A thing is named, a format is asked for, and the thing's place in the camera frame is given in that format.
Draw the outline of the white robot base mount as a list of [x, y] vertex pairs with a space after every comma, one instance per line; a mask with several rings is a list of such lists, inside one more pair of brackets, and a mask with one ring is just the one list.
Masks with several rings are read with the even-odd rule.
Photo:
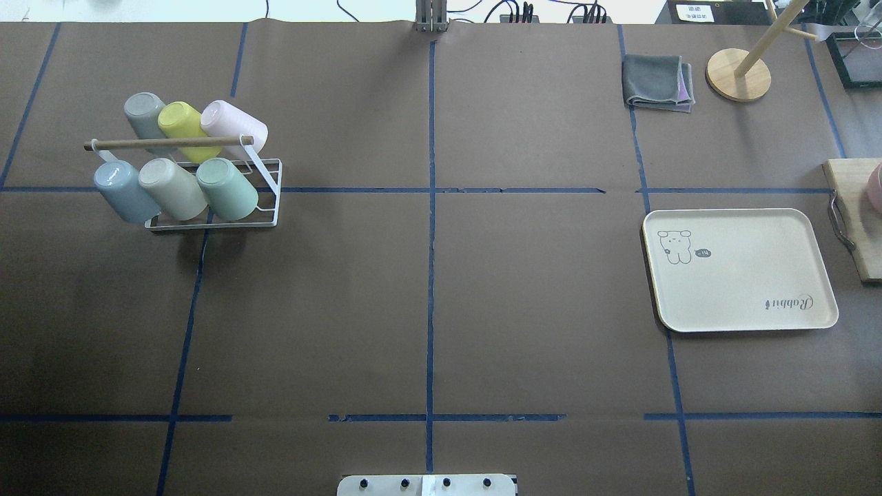
[[351, 475], [337, 495], [517, 495], [517, 478], [501, 473]]

